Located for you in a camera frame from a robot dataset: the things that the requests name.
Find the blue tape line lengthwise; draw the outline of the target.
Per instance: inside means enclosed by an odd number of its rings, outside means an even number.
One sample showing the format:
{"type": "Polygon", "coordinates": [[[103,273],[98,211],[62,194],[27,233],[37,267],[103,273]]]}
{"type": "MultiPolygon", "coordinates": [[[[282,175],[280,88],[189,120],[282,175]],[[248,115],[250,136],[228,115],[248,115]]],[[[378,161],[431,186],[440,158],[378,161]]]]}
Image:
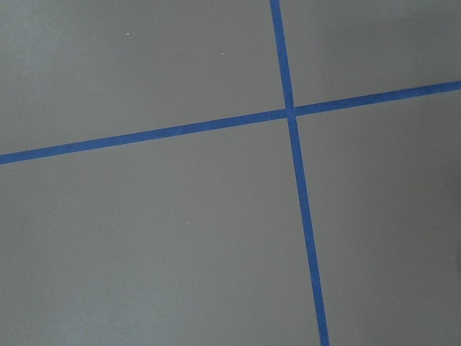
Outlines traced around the blue tape line lengthwise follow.
{"type": "Polygon", "coordinates": [[[300,213],[302,218],[305,248],[308,258],[310,284],[313,292],[313,303],[315,309],[315,318],[318,328],[319,341],[321,345],[329,345],[330,339],[328,334],[328,324],[323,301],[321,276],[318,266],[318,256],[314,239],[313,223],[311,219],[308,187],[303,166],[303,153],[300,144],[300,134],[298,130],[297,118],[295,115],[291,73],[287,54],[287,46],[285,41],[284,25],[282,20],[282,10],[280,2],[277,0],[270,0],[269,5],[271,9],[274,37],[277,47],[279,74],[282,83],[285,114],[287,118],[287,127],[290,137],[290,148],[292,152],[292,162],[295,171],[297,195],[300,204],[300,213]]]}

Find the blue tape line crosswise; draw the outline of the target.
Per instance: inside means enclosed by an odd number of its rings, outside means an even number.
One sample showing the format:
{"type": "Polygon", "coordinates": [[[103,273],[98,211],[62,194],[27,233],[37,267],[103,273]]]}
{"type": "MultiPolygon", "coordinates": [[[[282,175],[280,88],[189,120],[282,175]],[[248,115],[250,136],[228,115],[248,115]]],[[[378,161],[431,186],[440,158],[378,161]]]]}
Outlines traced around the blue tape line crosswise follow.
{"type": "MultiPolygon", "coordinates": [[[[415,97],[425,97],[432,94],[441,94],[445,92],[454,92],[459,90],[460,82],[450,81],[441,84],[431,84],[427,86],[419,86],[409,89],[400,89],[390,92],[368,94],[364,96],[336,99],[327,102],[319,102],[310,105],[297,106],[294,108],[293,114],[296,117],[314,115],[334,110],[342,110],[366,105],[380,104],[385,102],[393,102],[415,97]]],[[[10,154],[2,154],[1,164],[12,164],[21,161],[29,161],[52,156],[73,154],[101,148],[109,148],[113,146],[123,146],[132,143],[140,143],[144,141],[153,141],[162,138],[170,138],[193,133],[208,132],[211,130],[231,128],[240,125],[265,123],[273,120],[285,119],[287,117],[287,110],[272,110],[266,112],[253,113],[249,115],[227,117],[218,120],[209,120],[205,122],[178,125],[169,128],[160,128],[155,130],[142,131],[138,133],[98,138],[88,141],[67,143],[57,146],[49,146],[45,148],[35,148],[26,151],[18,151],[10,154]]]]}

